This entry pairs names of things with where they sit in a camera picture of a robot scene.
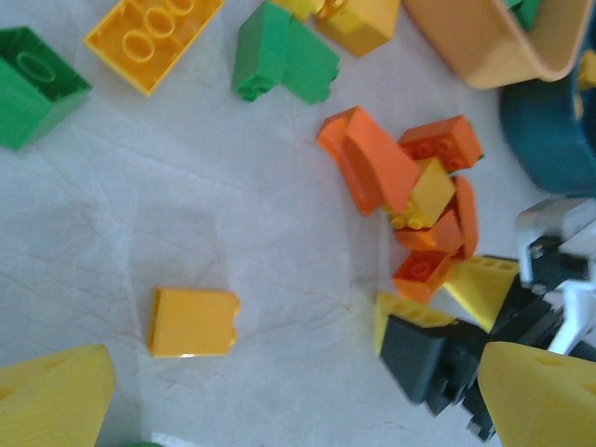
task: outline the yellow lego brick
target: yellow lego brick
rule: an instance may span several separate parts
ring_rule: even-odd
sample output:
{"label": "yellow lego brick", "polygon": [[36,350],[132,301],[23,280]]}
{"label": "yellow lego brick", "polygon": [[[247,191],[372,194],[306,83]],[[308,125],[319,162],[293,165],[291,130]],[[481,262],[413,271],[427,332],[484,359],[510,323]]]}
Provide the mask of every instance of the yellow lego brick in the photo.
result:
{"label": "yellow lego brick", "polygon": [[224,0],[120,0],[85,43],[149,96],[223,5]]}
{"label": "yellow lego brick", "polygon": [[451,315],[443,314],[416,301],[403,300],[385,291],[376,296],[376,312],[374,320],[374,351],[381,354],[383,340],[390,315],[394,315],[421,328],[439,328],[455,321]]}
{"label": "yellow lego brick", "polygon": [[156,288],[147,345],[153,357],[223,356],[236,342],[240,301],[228,291]]}
{"label": "yellow lego brick", "polygon": [[504,446],[596,445],[596,363],[489,343],[478,383]]}
{"label": "yellow lego brick", "polygon": [[271,3],[290,11],[299,21],[306,21],[311,14],[323,9],[325,0],[271,0]]}
{"label": "yellow lego brick", "polygon": [[114,387],[114,366],[102,345],[0,369],[0,445],[92,447]]}
{"label": "yellow lego brick", "polygon": [[596,87],[596,51],[587,49],[581,55],[577,86],[580,90]]}
{"label": "yellow lego brick", "polygon": [[455,186],[440,160],[433,156],[416,161],[420,178],[412,190],[406,211],[391,216],[391,225],[400,230],[430,228],[440,218],[455,194]]}
{"label": "yellow lego brick", "polygon": [[325,0],[317,27],[330,39],[362,57],[393,37],[400,0]]}
{"label": "yellow lego brick", "polygon": [[490,332],[518,273],[517,261],[474,256],[455,263],[443,287]]}

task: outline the tan plastic container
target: tan plastic container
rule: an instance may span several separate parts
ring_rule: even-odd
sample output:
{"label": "tan plastic container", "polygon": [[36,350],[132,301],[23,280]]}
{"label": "tan plastic container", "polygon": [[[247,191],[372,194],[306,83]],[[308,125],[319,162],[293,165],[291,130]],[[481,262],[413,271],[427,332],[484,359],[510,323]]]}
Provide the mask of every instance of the tan plastic container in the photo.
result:
{"label": "tan plastic container", "polygon": [[567,76],[594,0],[543,0],[525,32],[503,0],[403,0],[414,23],[475,88]]}

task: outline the orange curved brick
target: orange curved brick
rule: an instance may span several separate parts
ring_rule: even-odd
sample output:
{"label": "orange curved brick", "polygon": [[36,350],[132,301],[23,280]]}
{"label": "orange curved brick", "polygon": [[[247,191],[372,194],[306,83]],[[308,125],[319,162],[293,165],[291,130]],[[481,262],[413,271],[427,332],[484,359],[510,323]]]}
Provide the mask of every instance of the orange curved brick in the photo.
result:
{"label": "orange curved brick", "polygon": [[400,296],[427,305],[449,275],[453,260],[440,251],[413,251],[393,275]]}
{"label": "orange curved brick", "polygon": [[455,197],[449,209],[455,210],[457,220],[464,237],[464,245],[455,255],[457,259],[469,259],[474,256],[478,247],[478,217],[474,190],[469,180],[462,175],[453,176]]}
{"label": "orange curved brick", "polygon": [[481,144],[463,115],[408,129],[398,143],[414,160],[437,156],[447,172],[471,168],[482,157]]}
{"label": "orange curved brick", "polygon": [[393,233],[404,247],[412,251],[441,251],[455,255],[464,244],[455,210],[445,211],[427,230],[396,230]]}
{"label": "orange curved brick", "polygon": [[383,205],[399,214],[420,169],[361,107],[328,118],[317,142],[333,157],[360,213]]}

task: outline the white table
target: white table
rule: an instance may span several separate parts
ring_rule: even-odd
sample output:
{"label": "white table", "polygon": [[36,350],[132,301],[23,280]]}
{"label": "white table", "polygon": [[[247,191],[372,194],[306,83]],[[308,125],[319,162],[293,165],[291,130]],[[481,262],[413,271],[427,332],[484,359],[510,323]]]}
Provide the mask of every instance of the white table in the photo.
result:
{"label": "white table", "polygon": [[[237,29],[259,3],[230,0],[149,100],[83,46],[114,0],[0,5],[0,27],[33,27],[94,86],[42,141],[0,151],[0,365],[106,344],[118,384],[100,446],[477,447],[463,409],[433,419],[375,357],[374,295],[407,252],[382,212],[359,216],[314,138],[356,104],[396,138],[467,114],[486,154],[466,172],[479,252],[514,256],[515,217],[546,195],[504,141],[498,92],[467,88],[402,10],[394,40],[364,59],[336,47],[327,102],[283,87],[241,102]],[[152,359],[156,284],[237,293],[231,354]]]}

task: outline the yellow triangular piece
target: yellow triangular piece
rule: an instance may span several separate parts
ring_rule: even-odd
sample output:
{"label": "yellow triangular piece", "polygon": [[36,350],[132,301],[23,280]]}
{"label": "yellow triangular piece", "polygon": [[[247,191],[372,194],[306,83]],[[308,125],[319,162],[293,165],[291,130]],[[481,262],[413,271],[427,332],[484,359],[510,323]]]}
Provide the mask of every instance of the yellow triangular piece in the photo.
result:
{"label": "yellow triangular piece", "polygon": [[0,445],[92,447],[115,387],[105,346],[0,369]]}
{"label": "yellow triangular piece", "polygon": [[438,328],[447,326],[455,317],[444,314],[437,309],[428,307],[416,301],[404,300],[398,296],[381,291],[376,296],[376,314],[374,320],[374,351],[381,354],[387,321],[394,315],[411,322],[421,328]]}
{"label": "yellow triangular piece", "polygon": [[443,287],[490,332],[507,297],[518,263],[490,256],[474,256],[456,263]]}
{"label": "yellow triangular piece", "polygon": [[596,445],[596,363],[489,343],[478,382],[503,447]]}

